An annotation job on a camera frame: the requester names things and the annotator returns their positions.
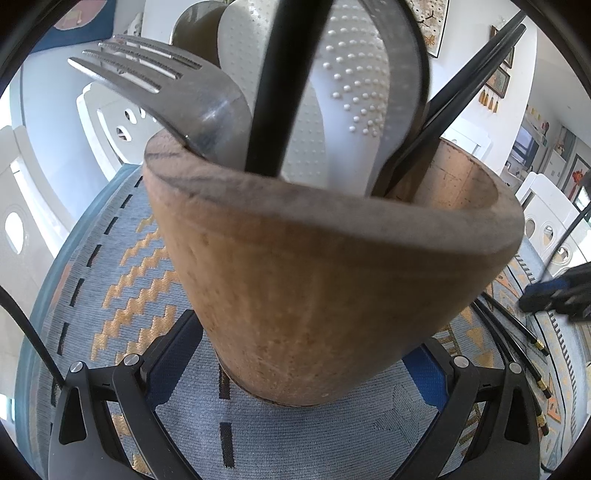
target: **rug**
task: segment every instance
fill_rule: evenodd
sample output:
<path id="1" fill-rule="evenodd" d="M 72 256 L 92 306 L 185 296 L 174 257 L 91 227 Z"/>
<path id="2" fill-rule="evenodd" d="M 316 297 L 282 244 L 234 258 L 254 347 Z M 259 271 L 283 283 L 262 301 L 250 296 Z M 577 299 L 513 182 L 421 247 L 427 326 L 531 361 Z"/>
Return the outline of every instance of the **rug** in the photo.
<path id="1" fill-rule="evenodd" d="M 190 308 L 152 216 L 141 170 L 116 178 L 120 184 L 100 211 L 86 219 L 85 233 L 75 247 L 66 244 L 71 251 L 59 282 L 48 284 L 49 292 L 40 296 L 53 301 L 51 307 L 38 309 L 41 314 L 35 321 L 64 375 L 74 361 L 85 361 L 91 368 L 105 367 L 129 353 L 143 353 Z M 530 281 L 528 265 L 535 261 L 531 251 L 524 241 L 521 256 L 499 274 L 489 292 L 531 329 L 543 332 L 549 346 L 556 343 L 560 349 L 556 354 L 564 359 L 551 320 L 548 327 L 545 317 L 538 315 L 536 320 L 515 309 L 524 286 L 520 281 Z M 576 393 L 584 398 L 586 383 L 578 377 L 574 384 L 570 377 L 564 383 L 560 359 L 545 359 L 519 331 L 510 329 L 555 390 L 550 401 L 537 391 L 551 429 L 541 444 L 543 461 L 551 467 L 570 447 L 573 422 L 574 431 L 582 428 L 572 396 Z M 452 355 L 465 355 L 483 367 L 502 368 L 490 334 L 469 309 L 435 338 Z M 572 351 L 571 346 L 564 348 L 566 355 Z M 59 389 L 37 360 L 28 368 L 19 368 L 18 381 L 28 398 L 23 394 L 17 402 L 29 414 L 26 424 L 17 425 L 19 443 L 46 478 Z M 482 411 L 482 404 L 474 405 L 442 473 L 460 465 Z M 149 475 L 117 405 L 111 406 L 111 413 L 130 462 Z M 225 378 L 204 335 L 172 397 L 157 408 L 157 414 L 205 480 L 381 480 L 389 478 L 412 451 L 437 407 L 424 401 L 404 361 L 329 405 L 307 409 L 270 405 Z"/>

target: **framed picture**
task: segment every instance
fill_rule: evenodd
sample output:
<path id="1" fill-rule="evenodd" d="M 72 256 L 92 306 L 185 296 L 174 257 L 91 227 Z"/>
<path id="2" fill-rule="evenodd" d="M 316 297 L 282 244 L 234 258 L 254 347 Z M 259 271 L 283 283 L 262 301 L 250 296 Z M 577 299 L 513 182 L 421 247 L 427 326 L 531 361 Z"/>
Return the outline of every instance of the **framed picture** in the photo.
<path id="1" fill-rule="evenodd" d="M 589 167 L 589 164 L 585 162 L 585 160 L 583 160 L 579 155 L 575 156 L 573 166 L 570 167 L 570 172 L 566 180 L 566 184 L 562 189 L 564 194 L 569 198 L 571 202 L 577 196 L 579 190 L 581 189 L 581 187 L 579 187 L 579 181 L 590 169 L 591 167 Z"/>
<path id="2" fill-rule="evenodd" d="M 501 67 L 486 82 L 486 86 L 495 92 L 500 98 L 505 98 L 507 88 L 509 87 L 511 76 Z"/>
<path id="3" fill-rule="evenodd" d="M 116 5 L 116 0 L 78 2 L 49 29 L 31 52 L 110 38 Z"/>
<path id="4" fill-rule="evenodd" d="M 432 57 L 438 58 L 449 0 L 407 0 L 407 3 L 417 19 L 427 52 Z"/>
<path id="5" fill-rule="evenodd" d="M 494 37 L 499 31 L 496 29 L 494 25 L 491 25 L 491 38 Z M 511 49 L 507 58 L 503 60 L 503 63 L 507 65 L 510 69 L 513 68 L 513 59 L 515 58 L 515 47 Z"/>

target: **television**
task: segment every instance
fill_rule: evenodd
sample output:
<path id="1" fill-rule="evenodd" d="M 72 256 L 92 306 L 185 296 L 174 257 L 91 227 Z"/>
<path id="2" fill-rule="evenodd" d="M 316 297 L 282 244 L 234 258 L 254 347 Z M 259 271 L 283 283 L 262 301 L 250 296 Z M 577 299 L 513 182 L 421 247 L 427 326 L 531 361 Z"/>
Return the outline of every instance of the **television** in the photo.
<path id="1" fill-rule="evenodd" d="M 529 169 L 538 153 L 540 144 L 525 128 L 520 127 L 517 138 L 511 149 L 511 156 L 521 163 L 525 169 Z"/>

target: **wooden cup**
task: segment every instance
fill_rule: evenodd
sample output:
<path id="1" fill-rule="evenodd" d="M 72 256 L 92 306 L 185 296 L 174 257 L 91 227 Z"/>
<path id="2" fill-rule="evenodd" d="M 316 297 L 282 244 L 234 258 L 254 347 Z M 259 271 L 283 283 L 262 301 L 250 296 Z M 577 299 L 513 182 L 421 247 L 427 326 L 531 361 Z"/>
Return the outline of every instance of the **wooden cup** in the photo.
<path id="1" fill-rule="evenodd" d="M 228 375 L 288 406 L 343 397 L 466 307 L 517 252 L 522 209 L 442 141 L 414 204 L 219 167 L 163 131 L 144 181 Z"/>

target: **orange zigzag pattern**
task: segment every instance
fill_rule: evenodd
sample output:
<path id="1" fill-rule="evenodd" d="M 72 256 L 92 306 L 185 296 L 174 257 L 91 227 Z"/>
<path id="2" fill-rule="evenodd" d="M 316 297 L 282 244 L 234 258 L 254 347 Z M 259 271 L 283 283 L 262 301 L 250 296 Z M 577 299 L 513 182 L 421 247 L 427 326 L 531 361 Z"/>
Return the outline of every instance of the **orange zigzag pattern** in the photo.
<path id="1" fill-rule="evenodd" d="M 131 325 L 134 315 L 142 315 L 146 303 L 156 300 L 158 294 L 168 292 L 170 284 L 173 282 L 178 283 L 177 273 L 167 270 L 164 272 L 163 278 L 152 280 L 150 288 L 142 288 L 139 291 L 138 298 L 129 299 L 127 301 L 127 307 L 124 310 L 117 309 L 113 320 L 107 320 L 103 325 L 102 333 L 95 333 L 90 359 L 95 361 L 99 350 L 105 350 L 107 348 L 109 338 L 117 338 L 119 336 L 121 325 Z"/>
<path id="2" fill-rule="evenodd" d="M 174 305 L 166 305 L 163 317 L 155 316 L 152 320 L 151 328 L 142 328 L 139 331 L 137 342 L 127 342 L 127 350 L 125 353 L 118 353 L 115 356 L 115 365 L 119 365 L 121 361 L 132 353 L 142 355 L 150 344 L 156 340 L 160 335 L 166 335 L 174 325 L 174 317 L 177 313 L 177 308 Z"/>
<path id="3" fill-rule="evenodd" d="M 157 228 L 154 232 L 148 233 L 148 235 L 138 241 L 133 248 L 128 248 L 123 254 L 119 265 L 123 267 L 131 257 L 135 257 L 142 248 L 146 248 L 152 240 L 157 240 L 158 238 L 160 238 L 160 229 Z"/>
<path id="4" fill-rule="evenodd" d="M 138 227 L 136 228 L 136 233 L 141 233 L 144 228 L 146 228 L 147 226 L 150 226 L 154 223 L 154 215 L 150 215 L 148 218 L 144 218 L 138 225 Z"/>
<path id="5" fill-rule="evenodd" d="M 139 267 L 137 265 L 131 267 L 129 273 L 121 275 L 117 285 L 111 285 L 109 287 L 109 290 L 107 290 L 107 295 L 105 296 L 105 301 L 103 302 L 103 308 L 109 308 L 111 300 L 120 297 L 121 292 L 125 287 L 132 286 L 137 278 L 146 275 L 146 272 L 149 268 L 156 268 L 158 266 L 158 262 L 166 258 L 168 258 L 166 247 L 157 248 L 154 250 L 154 253 L 151 257 L 145 257 L 142 260 L 142 264 Z"/>

